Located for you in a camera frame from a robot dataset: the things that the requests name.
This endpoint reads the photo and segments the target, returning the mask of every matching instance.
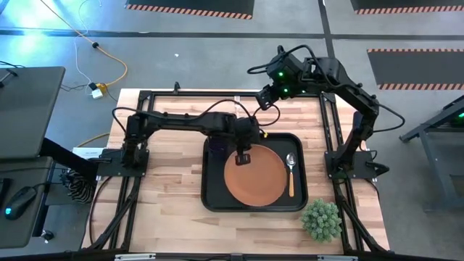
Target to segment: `silver spoon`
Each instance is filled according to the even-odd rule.
[[[297,163],[295,154],[293,154],[292,152],[288,153],[285,161],[287,163],[287,166],[289,166],[289,169],[290,169],[289,196],[293,197],[295,195],[295,192],[294,192],[294,187],[293,187],[293,172],[291,170],[293,169],[293,166],[295,166],[295,164]]]

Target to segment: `green plant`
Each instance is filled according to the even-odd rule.
[[[302,213],[303,228],[317,242],[330,242],[341,233],[339,209],[334,203],[316,199]]]

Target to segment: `concrete floor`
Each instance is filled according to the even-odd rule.
[[[52,6],[58,13],[83,29],[77,16],[81,1],[47,2],[54,3]],[[328,53],[322,38],[327,31],[323,29],[318,0],[256,0],[254,18],[250,21],[129,11],[123,9],[125,0],[101,2],[100,7],[97,0],[90,0],[82,8],[82,18],[90,30],[191,33],[169,38],[163,35],[120,38],[114,33],[113,37],[95,38],[129,66],[128,76],[111,88],[116,97],[121,88],[172,88],[175,81],[184,88],[261,88],[268,79],[264,75],[247,75],[246,69],[267,62],[275,54],[277,45],[289,49],[309,44],[317,55]],[[378,150],[376,161],[391,168],[378,182],[391,249],[401,254],[461,260],[464,257],[463,212],[423,212],[423,204],[434,202],[439,191],[420,141],[403,144],[398,136],[423,123],[463,93],[380,91],[366,49],[462,48],[464,41],[443,41],[440,37],[464,39],[464,28],[457,26],[464,23],[464,12],[356,15],[349,0],[325,0],[325,4],[333,34],[391,36],[389,41],[333,41],[335,55],[350,77],[362,82],[366,91],[376,94],[382,104],[395,109],[407,120],[399,130],[376,134],[368,141],[371,149]],[[39,1],[10,1],[0,14],[0,30],[24,28],[68,30]],[[401,36],[430,36],[436,41],[395,40]],[[95,52],[83,39],[78,39],[78,45],[81,70],[92,80],[113,80],[122,72],[118,63]],[[0,48],[4,50],[1,60],[28,67],[64,66],[67,69],[64,84],[86,83],[75,69],[73,37],[50,37],[28,30],[25,36],[0,36]],[[109,97],[93,100],[83,91],[60,91],[46,135],[71,149],[83,140],[108,132],[112,122],[110,111],[114,107],[115,102]],[[382,111],[376,128],[397,123],[395,116]],[[92,146],[105,144],[102,139]],[[64,197],[63,192],[51,196]],[[0,256],[78,249],[88,206],[66,203],[69,202],[64,200],[62,206],[53,207],[47,216],[46,229],[56,232],[55,240],[47,245],[38,239],[31,240],[24,249],[0,250]]]

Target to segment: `white cable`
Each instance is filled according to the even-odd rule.
[[[88,0],[83,1],[83,2],[80,4],[79,9],[78,9],[78,16],[79,16],[80,23],[82,23],[82,25],[83,25],[84,28],[86,29],[86,32],[82,34],[83,36],[86,35],[86,34],[88,33],[88,28],[87,28],[87,25],[86,25],[86,24],[84,23],[84,21],[82,20],[82,17],[81,17],[81,15],[80,15],[80,9],[82,8],[82,6],[83,6],[87,1],[88,1]],[[79,37],[80,37],[80,36],[76,36],[76,37],[74,37],[74,40],[73,40],[73,42],[74,42],[74,50],[75,50],[75,67],[76,67],[76,69],[78,69],[78,72],[88,80],[87,86],[86,86],[86,88],[84,89],[84,94],[85,94],[85,95],[92,95],[92,94],[88,94],[88,93],[87,93],[87,89],[89,88],[88,85],[92,82],[92,80],[91,80],[85,73],[83,73],[83,72],[80,70],[80,68],[79,68],[79,61],[78,61],[78,45],[77,45],[76,42],[75,42],[75,41],[77,40],[77,38],[79,38]]]

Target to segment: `metal stand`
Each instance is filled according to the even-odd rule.
[[[423,209],[426,212],[464,207],[464,197],[457,194],[450,174],[441,170],[442,168],[440,165],[442,162],[438,160],[436,150],[428,136],[428,133],[432,132],[463,132],[464,128],[450,128],[443,126],[445,123],[448,123],[450,120],[458,117],[462,113],[464,113],[464,96],[459,97],[445,106],[442,112],[440,112],[437,116],[427,120],[425,123],[420,124],[418,127],[399,137],[399,139],[404,143],[407,143],[413,138],[420,138],[424,151],[427,155],[428,163],[441,185],[443,198],[436,203],[425,206]]]

